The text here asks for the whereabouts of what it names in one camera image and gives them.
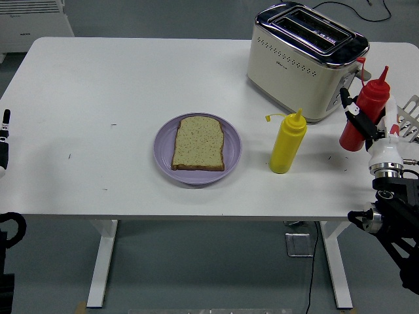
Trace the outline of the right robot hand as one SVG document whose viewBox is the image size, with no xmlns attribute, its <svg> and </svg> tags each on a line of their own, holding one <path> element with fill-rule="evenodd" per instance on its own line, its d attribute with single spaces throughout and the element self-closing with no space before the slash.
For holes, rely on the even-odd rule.
<svg viewBox="0 0 419 314">
<path fill-rule="evenodd" d="M 340 89 L 340 98 L 347 121 L 371 141 L 367 152 L 371 155 L 369 171 L 378 177 L 399 177 L 403 170 L 403 159 L 398 151 L 399 119 L 395 98 L 390 96 L 384 106 L 384 116 L 374 123 L 350 97 L 346 88 Z"/>
</svg>

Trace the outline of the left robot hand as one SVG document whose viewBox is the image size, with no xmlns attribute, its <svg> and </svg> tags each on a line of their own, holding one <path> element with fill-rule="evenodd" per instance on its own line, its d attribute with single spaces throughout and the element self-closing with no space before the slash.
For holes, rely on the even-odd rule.
<svg viewBox="0 0 419 314">
<path fill-rule="evenodd" d="M 1 178 L 5 176 L 9 163 L 9 144 L 7 143 L 7 139 L 9 137 L 9 122 L 10 110 L 5 109 L 3 113 L 3 121 L 1 123 Z"/>
</svg>

